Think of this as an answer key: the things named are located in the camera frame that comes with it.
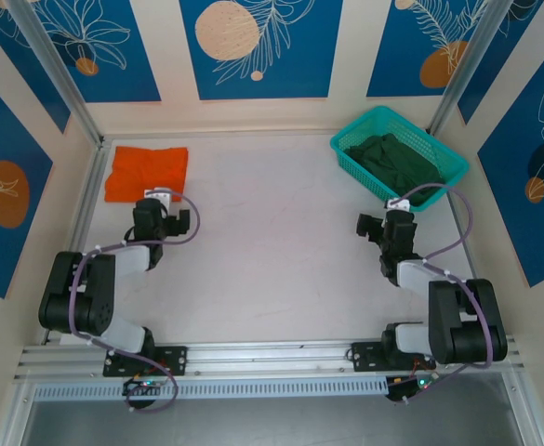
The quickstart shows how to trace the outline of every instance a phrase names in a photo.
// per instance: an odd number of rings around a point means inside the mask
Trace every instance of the white table surface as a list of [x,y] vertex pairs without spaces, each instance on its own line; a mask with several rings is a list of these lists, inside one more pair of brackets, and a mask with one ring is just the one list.
[[[86,249],[120,242],[133,225],[132,203],[104,202],[118,145],[188,147],[185,194],[202,216],[192,242],[166,247],[155,269],[117,295],[116,313],[169,343],[368,338],[388,322],[426,321],[427,302],[391,285],[379,271],[378,247],[356,235],[359,213],[385,210],[338,166],[330,138],[115,140]],[[446,197],[416,221],[420,255],[459,236]],[[434,263],[471,276],[462,247]]]

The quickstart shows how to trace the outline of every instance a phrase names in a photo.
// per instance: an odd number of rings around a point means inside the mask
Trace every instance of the plastic basket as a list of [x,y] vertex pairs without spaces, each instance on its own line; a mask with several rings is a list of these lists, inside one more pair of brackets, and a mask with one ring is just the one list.
[[[468,172],[468,162],[437,139],[416,127],[395,111],[379,106],[368,111],[352,124],[344,127],[331,138],[331,147],[336,151],[338,162],[363,186],[377,195],[382,201],[397,198],[399,195],[356,163],[344,151],[364,142],[367,138],[393,133],[400,142],[407,144],[437,167],[441,177],[449,186],[455,185]],[[415,212],[424,211],[446,193],[445,189],[436,191],[423,204],[410,206]]]

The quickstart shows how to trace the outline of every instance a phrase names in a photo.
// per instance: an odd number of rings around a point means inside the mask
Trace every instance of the dark green fabric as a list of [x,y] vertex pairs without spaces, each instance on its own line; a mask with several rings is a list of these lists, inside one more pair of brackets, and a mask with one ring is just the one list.
[[[424,183],[444,183],[433,164],[398,141],[392,133],[383,137],[370,137],[361,145],[345,151],[356,163],[400,196]],[[410,197],[410,203],[421,205],[435,192],[435,188],[419,190]]]

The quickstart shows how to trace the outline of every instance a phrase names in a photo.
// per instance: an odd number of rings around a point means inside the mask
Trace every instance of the orange circle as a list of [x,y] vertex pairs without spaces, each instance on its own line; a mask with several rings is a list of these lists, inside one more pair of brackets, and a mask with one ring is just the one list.
[[98,64],[88,58],[79,58],[75,62],[75,68],[85,76],[95,76],[98,74]]
[[26,174],[17,164],[0,161],[0,226],[15,229],[23,223],[29,205],[30,186]]
[[525,184],[525,196],[531,203],[540,203],[544,198],[544,181],[538,177],[528,179]]
[[[466,51],[468,42],[454,42],[447,49],[440,48],[426,58],[420,69],[420,82],[427,88],[442,88],[449,84],[455,68]],[[449,54],[455,54],[453,67],[449,66]]]

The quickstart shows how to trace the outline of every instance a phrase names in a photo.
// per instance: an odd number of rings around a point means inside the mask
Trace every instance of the orange cloth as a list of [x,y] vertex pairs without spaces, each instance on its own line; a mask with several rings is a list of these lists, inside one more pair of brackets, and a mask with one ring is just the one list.
[[183,193],[189,152],[186,147],[151,151],[137,147],[117,147],[113,172],[104,186],[105,202],[134,203],[143,192],[170,188]]

